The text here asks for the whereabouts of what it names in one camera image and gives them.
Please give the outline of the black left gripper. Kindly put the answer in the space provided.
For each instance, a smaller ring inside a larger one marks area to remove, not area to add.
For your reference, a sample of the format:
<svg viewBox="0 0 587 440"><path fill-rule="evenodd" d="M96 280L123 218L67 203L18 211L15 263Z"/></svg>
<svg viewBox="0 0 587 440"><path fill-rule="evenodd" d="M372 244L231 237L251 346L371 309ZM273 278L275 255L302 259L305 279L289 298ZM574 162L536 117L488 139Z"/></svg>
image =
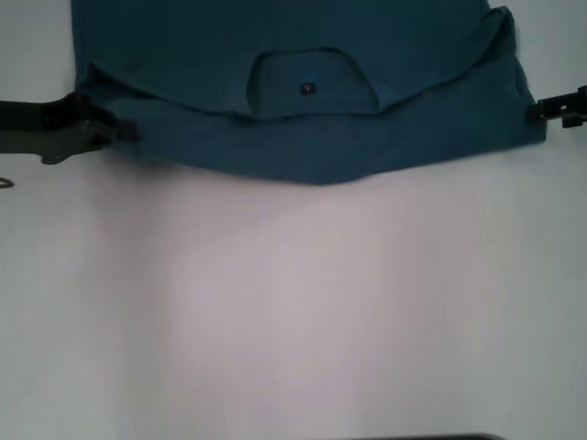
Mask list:
<svg viewBox="0 0 587 440"><path fill-rule="evenodd" d="M1 152L31 154L45 165L94 152L115 141L138 141L138 126L70 93L52 102L1 103Z"/></svg>

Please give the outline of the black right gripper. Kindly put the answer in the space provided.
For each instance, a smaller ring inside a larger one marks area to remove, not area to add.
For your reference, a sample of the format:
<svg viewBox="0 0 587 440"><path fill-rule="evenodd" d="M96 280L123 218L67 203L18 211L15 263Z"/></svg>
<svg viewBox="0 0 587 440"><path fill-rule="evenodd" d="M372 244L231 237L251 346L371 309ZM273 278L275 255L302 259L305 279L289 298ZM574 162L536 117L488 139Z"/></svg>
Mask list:
<svg viewBox="0 0 587 440"><path fill-rule="evenodd" d="M538 100L528 107L526 118L529 123L560 119L563 128L581 127L587 121L587 86L577 93Z"/></svg>

